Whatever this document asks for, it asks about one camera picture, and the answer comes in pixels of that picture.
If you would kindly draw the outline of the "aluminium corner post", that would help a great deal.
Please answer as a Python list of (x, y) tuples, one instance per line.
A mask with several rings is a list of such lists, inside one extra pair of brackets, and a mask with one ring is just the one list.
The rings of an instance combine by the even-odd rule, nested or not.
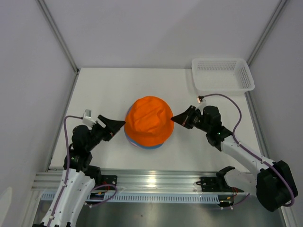
[(272, 33), (273, 29), (275, 28), (276, 24), (279, 21), (279, 18), (282, 16), (284, 10), (286, 9), (290, 0), (280, 0), (275, 7), (272, 15), (269, 18), (265, 28), (263, 29), (258, 41), (256, 42), (249, 58), (247, 60), (248, 66), (251, 66), (252, 63), (255, 61), (257, 56), (259, 55), (260, 51), (262, 50), (263, 46), (265, 45), (267, 39), (269, 38), (270, 34)]
[(64, 54), (66, 60), (68, 61), (69, 65), (71, 66), (72, 70), (74, 73), (78, 73), (79, 72), (79, 68), (76, 65), (76, 62), (46, 4), (45, 0), (35, 0), (36, 4), (38, 5), (38, 7), (41, 10), (42, 15), (44, 16), (47, 24), (50, 27), (50, 30), (52, 31), (62, 53)]

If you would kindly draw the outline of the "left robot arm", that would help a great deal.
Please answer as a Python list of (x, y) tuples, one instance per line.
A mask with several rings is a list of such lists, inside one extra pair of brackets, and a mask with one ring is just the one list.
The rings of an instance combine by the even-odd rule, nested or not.
[(115, 183), (103, 180), (100, 167), (92, 166), (92, 150), (102, 141), (110, 141), (125, 121), (111, 120), (102, 115), (98, 120), (91, 118), (90, 110), (80, 117), (82, 124), (72, 130), (71, 142), (66, 142), (67, 154), (59, 187), (40, 227), (74, 227), (84, 205), (90, 208), (98, 205), (87, 203), (92, 191), (114, 190)]

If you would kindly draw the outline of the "right aluminium corner post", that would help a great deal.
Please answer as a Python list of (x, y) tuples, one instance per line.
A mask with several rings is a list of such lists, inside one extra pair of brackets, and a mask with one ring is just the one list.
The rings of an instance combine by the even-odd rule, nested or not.
[(279, 21), (279, 18), (282, 16), (284, 10), (286, 9), (290, 0), (280, 0), (275, 7), (272, 15), (269, 18), (265, 28), (263, 29), (258, 41), (256, 42), (249, 58), (247, 60), (248, 66), (251, 66), (252, 63), (255, 61), (257, 56), (259, 55), (260, 51), (262, 50), (263, 46), (265, 45), (267, 39), (269, 38), (270, 34), (272, 33), (273, 29), (275, 28), (276, 24)]

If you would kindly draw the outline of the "aluminium mounting rail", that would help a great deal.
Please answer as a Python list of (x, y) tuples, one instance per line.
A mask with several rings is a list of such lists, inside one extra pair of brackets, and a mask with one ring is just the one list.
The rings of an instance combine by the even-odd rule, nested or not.
[[(57, 191), (63, 168), (54, 167), (38, 172), (31, 191)], [(201, 186), (196, 182), (203, 176), (215, 177), (216, 172), (197, 171), (144, 171), (126, 169), (102, 169), (102, 175), (116, 175), (119, 193), (153, 194), (202, 194)]]

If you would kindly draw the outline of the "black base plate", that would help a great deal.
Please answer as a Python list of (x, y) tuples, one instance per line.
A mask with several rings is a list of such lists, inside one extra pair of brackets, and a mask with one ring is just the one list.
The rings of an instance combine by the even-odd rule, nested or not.
[(97, 178), (95, 188), (96, 190), (115, 191), (117, 186), (117, 175), (102, 175)]
[(202, 192), (244, 192), (239, 188), (232, 188), (227, 185), (223, 177), (200, 177), (200, 180), (195, 182), (201, 187)]

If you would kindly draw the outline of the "orange bucket hat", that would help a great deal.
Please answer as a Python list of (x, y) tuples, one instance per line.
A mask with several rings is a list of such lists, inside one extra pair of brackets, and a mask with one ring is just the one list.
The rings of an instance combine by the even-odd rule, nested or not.
[(164, 142), (174, 131), (170, 106), (156, 96), (136, 100), (129, 108), (129, 137), (144, 145), (154, 146)]

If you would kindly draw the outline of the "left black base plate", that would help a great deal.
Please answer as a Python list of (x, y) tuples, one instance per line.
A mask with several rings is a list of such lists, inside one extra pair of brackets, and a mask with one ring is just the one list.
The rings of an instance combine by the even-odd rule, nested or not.
[(117, 175), (102, 175), (97, 178), (95, 188), (96, 190), (115, 191), (117, 186)]

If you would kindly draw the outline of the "white plastic basket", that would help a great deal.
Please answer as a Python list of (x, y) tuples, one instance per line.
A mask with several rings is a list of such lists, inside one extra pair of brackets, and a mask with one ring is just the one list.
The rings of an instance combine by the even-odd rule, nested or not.
[(241, 96), (255, 88), (244, 59), (194, 58), (191, 70), (193, 85), (200, 96), (213, 93)]

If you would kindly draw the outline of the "left aluminium corner post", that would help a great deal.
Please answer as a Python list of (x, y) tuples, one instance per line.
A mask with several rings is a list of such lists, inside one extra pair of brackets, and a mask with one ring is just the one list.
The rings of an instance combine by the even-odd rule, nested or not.
[(47, 24), (50, 27), (50, 30), (52, 31), (62, 53), (64, 54), (66, 60), (68, 61), (69, 65), (71, 66), (72, 70), (74, 73), (78, 73), (79, 72), (79, 68), (76, 65), (76, 62), (46, 4), (45, 0), (35, 0), (36, 4), (38, 5), (38, 7), (41, 10), (42, 15), (44, 16)]

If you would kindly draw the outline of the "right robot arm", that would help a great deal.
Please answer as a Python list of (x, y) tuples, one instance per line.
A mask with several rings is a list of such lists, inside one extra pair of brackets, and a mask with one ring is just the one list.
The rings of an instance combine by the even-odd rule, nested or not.
[(208, 143), (242, 164), (248, 174), (232, 167), (227, 173), (216, 178), (216, 187), (226, 191), (231, 187), (241, 189), (257, 197), (268, 211), (291, 207), (298, 195), (289, 165), (280, 160), (275, 162), (249, 150), (234, 133), (223, 126), (221, 115), (215, 106), (206, 106), (200, 111), (190, 106), (185, 112), (171, 120), (187, 129), (197, 128), (206, 133)]

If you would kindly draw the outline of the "blue bucket hat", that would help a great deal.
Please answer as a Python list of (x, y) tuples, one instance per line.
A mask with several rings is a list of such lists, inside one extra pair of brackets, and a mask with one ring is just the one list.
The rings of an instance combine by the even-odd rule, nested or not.
[(154, 145), (154, 146), (144, 146), (144, 145), (142, 145), (142, 144), (140, 144), (141, 145), (141, 148), (142, 149), (146, 149), (146, 150), (153, 150), (153, 149), (157, 149), (157, 148), (160, 148), (162, 145), (163, 145), (163, 143), (161, 143), (161, 144), (158, 144), (158, 145)]

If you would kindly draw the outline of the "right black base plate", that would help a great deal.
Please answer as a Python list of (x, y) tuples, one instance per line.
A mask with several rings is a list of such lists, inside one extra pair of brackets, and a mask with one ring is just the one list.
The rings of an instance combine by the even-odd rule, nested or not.
[(239, 188), (232, 188), (227, 185), (223, 177), (200, 177), (200, 180), (195, 182), (201, 187), (202, 192), (244, 192)]

